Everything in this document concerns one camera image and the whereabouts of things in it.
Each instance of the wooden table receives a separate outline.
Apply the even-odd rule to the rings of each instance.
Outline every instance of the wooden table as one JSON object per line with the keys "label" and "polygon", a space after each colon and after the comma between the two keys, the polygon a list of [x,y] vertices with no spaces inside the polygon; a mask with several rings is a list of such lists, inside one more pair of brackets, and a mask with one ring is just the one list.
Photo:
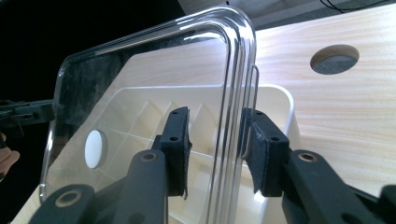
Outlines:
{"label": "wooden table", "polygon": [[[303,148],[374,195],[396,183],[395,27],[389,5],[256,33],[260,83],[294,97]],[[331,45],[356,48],[357,64],[338,75],[314,72],[312,56]],[[13,223],[27,223],[38,206],[36,190]]]}

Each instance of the dark background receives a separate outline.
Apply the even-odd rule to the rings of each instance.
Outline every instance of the dark background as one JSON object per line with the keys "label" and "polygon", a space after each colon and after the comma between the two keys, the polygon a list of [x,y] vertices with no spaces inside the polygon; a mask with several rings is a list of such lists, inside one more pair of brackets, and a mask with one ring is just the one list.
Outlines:
{"label": "dark background", "polygon": [[[0,0],[0,100],[52,99],[73,53],[184,15],[177,0]],[[48,123],[8,139],[21,158],[0,183],[0,224],[19,212],[41,175]]]}

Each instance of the white circle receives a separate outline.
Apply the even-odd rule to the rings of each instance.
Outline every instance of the white circle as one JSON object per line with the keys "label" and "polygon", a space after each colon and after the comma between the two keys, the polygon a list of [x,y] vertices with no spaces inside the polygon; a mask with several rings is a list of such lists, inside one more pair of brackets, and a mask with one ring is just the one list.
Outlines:
{"label": "white circle", "polygon": [[94,169],[101,165],[106,157],[106,136],[104,133],[93,130],[85,142],[85,162]]}

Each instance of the transparent plastic lid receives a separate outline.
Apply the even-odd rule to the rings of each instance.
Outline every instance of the transparent plastic lid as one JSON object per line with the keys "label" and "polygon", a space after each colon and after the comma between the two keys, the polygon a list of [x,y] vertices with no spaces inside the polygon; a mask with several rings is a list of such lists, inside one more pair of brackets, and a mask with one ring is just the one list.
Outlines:
{"label": "transparent plastic lid", "polygon": [[[133,155],[162,134],[168,114],[187,106],[189,197],[169,198],[170,221],[234,222],[241,113],[254,108],[257,90],[255,53],[248,18],[213,7],[68,57],[54,94],[41,200],[71,184],[98,191],[122,179]],[[106,151],[87,159],[94,130]]]}

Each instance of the round hole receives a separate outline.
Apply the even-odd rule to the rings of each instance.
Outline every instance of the round hole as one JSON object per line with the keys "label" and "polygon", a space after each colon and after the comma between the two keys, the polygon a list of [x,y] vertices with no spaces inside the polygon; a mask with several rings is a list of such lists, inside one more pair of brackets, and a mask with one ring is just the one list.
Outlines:
{"label": "round hole", "polygon": [[157,158],[157,154],[155,153],[146,153],[140,159],[142,161],[154,161]]}
{"label": "round hole", "polygon": [[350,214],[343,214],[341,218],[348,224],[361,224],[361,220]]}
{"label": "round hole", "polygon": [[130,224],[141,224],[141,223],[145,222],[145,219],[146,219],[146,217],[143,214],[135,213],[129,217],[129,223]]}
{"label": "round hole", "polygon": [[318,51],[311,59],[311,68],[322,75],[334,75],[353,67],[359,59],[357,49],[349,45],[333,45]]}
{"label": "round hole", "polygon": [[303,160],[303,161],[308,161],[308,162],[315,162],[317,161],[317,157],[309,154],[309,153],[301,153],[298,155],[298,157]]}
{"label": "round hole", "polygon": [[55,201],[57,207],[67,207],[79,201],[81,192],[78,190],[69,190],[63,193]]}

